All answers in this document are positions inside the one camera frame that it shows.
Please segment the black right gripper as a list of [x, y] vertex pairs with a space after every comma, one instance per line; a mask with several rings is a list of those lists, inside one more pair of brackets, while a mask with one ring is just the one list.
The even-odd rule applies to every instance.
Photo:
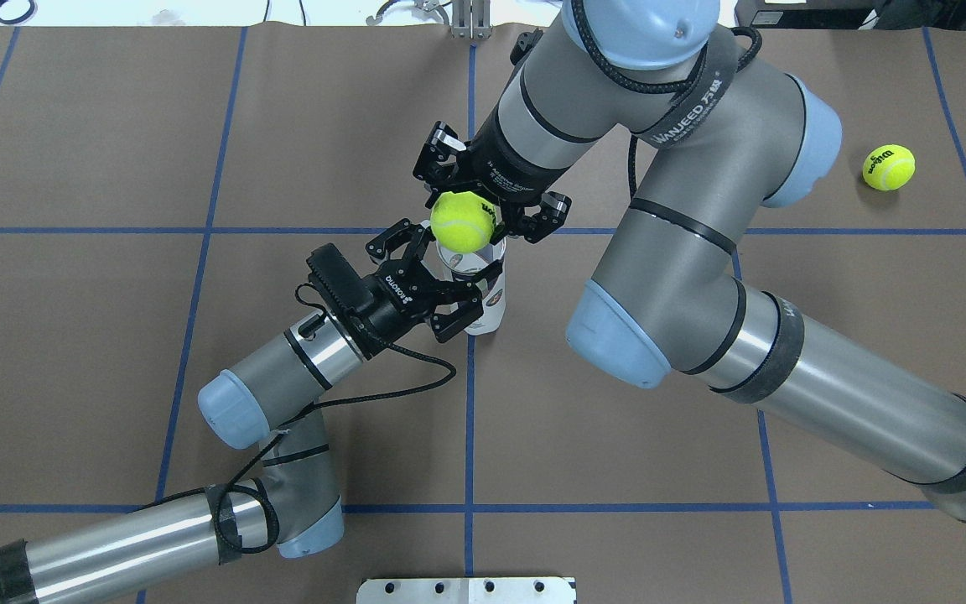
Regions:
[[[426, 134], [413, 177], [432, 196], [467, 191], [483, 196], [498, 207], [505, 229], [531, 244], [561, 228], [571, 210], [567, 195], [547, 191], [559, 169], [522, 159], [501, 138], [472, 138], [467, 148], [446, 122], [435, 122]], [[534, 206], [539, 211], [527, 216]]]

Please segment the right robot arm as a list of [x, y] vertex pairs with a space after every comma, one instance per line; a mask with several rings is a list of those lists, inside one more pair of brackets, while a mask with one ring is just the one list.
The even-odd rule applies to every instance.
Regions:
[[493, 204], [495, 236], [540, 238], [555, 185], [617, 128], [654, 158], [569, 321], [569, 346], [640, 388], [667, 375], [758, 409], [873, 464], [966, 524], [966, 397], [925, 381], [778, 292], [741, 245], [763, 209], [805, 198], [842, 149], [839, 115], [756, 53], [716, 1], [566, 1], [526, 37], [468, 140], [436, 125], [414, 175], [433, 196]]

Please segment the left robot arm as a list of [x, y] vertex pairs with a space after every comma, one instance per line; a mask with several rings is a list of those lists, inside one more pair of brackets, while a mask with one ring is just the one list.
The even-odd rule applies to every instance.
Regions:
[[[224, 482], [232, 450], [200, 387], [306, 309], [306, 258], [334, 243], [373, 270], [375, 226], [0, 228], [0, 546], [88, 530]], [[127, 594], [127, 603], [352, 601], [375, 574], [464, 569], [466, 412], [493, 336], [402, 341], [455, 364], [429, 393], [327, 410], [346, 536], [321, 555], [269, 550]]]

